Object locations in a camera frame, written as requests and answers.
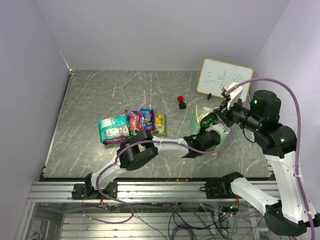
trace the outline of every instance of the table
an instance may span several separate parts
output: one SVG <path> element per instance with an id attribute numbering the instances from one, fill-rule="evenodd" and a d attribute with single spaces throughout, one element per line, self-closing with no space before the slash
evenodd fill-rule
<path id="1" fill-rule="evenodd" d="M 200 71 L 74 70 L 62 106 L 45 178 L 79 178 L 96 172 L 116 154 L 118 144 L 100 143 L 97 119 L 124 114 L 125 109 L 153 108 L 165 113 L 167 138 L 189 135 L 196 105 L 216 107 L 221 98 L 196 91 Z M 186 109 L 179 109 L 182 95 Z M 233 126 L 232 145 L 216 155 L 195 159 L 157 156 L 124 178 L 210 178 L 238 171 L 245 177 L 269 177 L 266 160 L 256 144 Z"/>

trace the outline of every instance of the wall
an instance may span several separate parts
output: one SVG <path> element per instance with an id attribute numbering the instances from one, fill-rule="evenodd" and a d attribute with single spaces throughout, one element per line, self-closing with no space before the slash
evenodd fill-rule
<path id="1" fill-rule="evenodd" d="M 268 77 L 286 83 L 299 101 L 301 168 L 309 196 L 320 211 L 320 161 L 317 157 L 320 135 L 320 1 L 291 0 L 253 64 L 255 77 Z M 273 90 L 282 100 L 280 121 L 297 129 L 296 110 L 286 90 L 272 83 L 257 82 L 255 90 Z"/>
<path id="2" fill-rule="evenodd" d="M 0 7 L 0 239 L 14 239 L 70 72 L 32 0 Z"/>
<path id="3" fill-rule="evenodd" d="M 73 69 L 251 65 L 289 0 L 36 0 Z"/>

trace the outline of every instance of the yellow frame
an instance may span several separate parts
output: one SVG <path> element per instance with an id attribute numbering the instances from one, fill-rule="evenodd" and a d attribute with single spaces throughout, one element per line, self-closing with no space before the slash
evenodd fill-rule
<path id="1" fill-rule="evenodd" d="M 252 67 L 249 67 L 249 66 L 242 66 L 242 65 L 239 65 L 239 64 L 235 64 L 235 63 L 231 63 L 231 62 L 227 62 L 227 61 L 220 61 L 220 60 L 216 60 L 216 59 L 212 59 L 212 58 L 205 58 L 203 60 L 203 64 L 202 64 L 202 68 L 201 68 L 201 72 L 200 72 L 200 76 L 199 76 L 199 80 L 198 80 L 198 85 L 196 86 L 196 91 L 200 94 L 205 94 L 205 95 L 209 95 L 209 93 L 206 93 L 206 92 L 202 92 L 202 91 L 198 91 L 198 87 L 199 87 L 199 83 L 200 83 L 200 78 L 201 78 L 201 75 L 202 75 L 202 70 L 204 69 L 204 65 L 205 65 L 205 61 L 206 60 L 212 60 L 212 61 L 216 61 L 216 62 L 220 62 L 220 63 L 224 63 L 224 64 L 231 64 L 231 65 L 235 65 L 235 66 L 238 66 L 238 67 L 243 67 L 243 68 L 246 68 L 246 69 L 251 69 L 252 70 L 252 75 L 251 75 L 251 79 L 254 75 L 254 69 Z M 244 103 L 247 101 L 248 99 L 248 95 L 249 95 L 249 89 L 250 89 L 250 85 L 251 85 L 251 82 L 249 82 L 249 87 L 248 87 L 248 91 L 246 93 L 246 96 L 245 96 L 245 100 L 243 101 Z M 221 99 L 224 99 L 223 96 L 219 95 L 212 95 L 214 97 L 217 97 L 217 98 L 221 98 Z"/>

